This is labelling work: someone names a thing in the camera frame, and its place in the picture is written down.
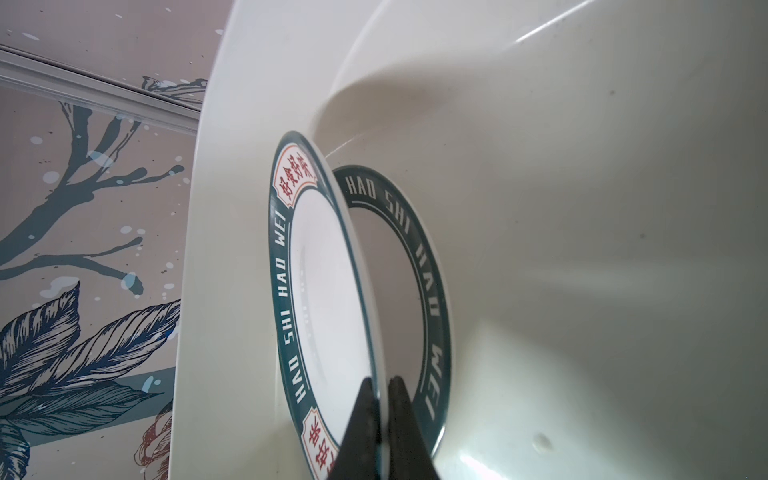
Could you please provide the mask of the green band plate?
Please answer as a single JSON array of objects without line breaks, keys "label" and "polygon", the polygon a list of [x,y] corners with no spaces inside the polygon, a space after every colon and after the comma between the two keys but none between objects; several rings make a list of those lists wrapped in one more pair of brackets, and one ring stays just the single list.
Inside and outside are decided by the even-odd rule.
[{"label": "green band plate", "polygon": [[297,131],[276,148],[267,231],[282,389],[310,475],[327,479],[363,384],[373,420],[382,418],[383,364],[348,209],[324,157]]}]

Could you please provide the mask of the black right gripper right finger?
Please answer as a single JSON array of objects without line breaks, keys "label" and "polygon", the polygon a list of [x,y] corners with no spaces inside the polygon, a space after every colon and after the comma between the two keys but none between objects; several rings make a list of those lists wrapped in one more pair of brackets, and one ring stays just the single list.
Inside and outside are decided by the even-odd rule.
[{"label": "black right gripper right finger", "polygon": [[388,384],[391,480],[439,480],[413,412],[404,380],[393,377]]}]

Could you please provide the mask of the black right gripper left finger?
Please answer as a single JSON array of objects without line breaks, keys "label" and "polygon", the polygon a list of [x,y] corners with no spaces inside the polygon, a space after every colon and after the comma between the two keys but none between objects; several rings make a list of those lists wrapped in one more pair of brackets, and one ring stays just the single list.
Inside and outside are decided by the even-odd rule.
[{"label": "black right gripper left finger", "polygon": [[365,378],[361,382],[339,454],[328,478],[380,479],[377,460],[379,443],[379,403],[373,392],[372,379]]}]

